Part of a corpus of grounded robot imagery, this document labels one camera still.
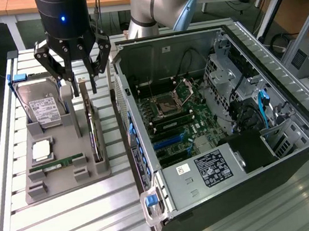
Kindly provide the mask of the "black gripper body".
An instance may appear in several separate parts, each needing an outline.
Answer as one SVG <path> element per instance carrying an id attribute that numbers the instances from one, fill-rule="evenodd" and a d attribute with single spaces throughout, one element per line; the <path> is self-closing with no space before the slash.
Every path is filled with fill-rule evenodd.
<path id="1" fill-rule="evenodd" d="M 82 59 L 79 45 L 89 53 L 95 43 L 86 0 L 35 0 L 48 47 L 61 58 Z"/>

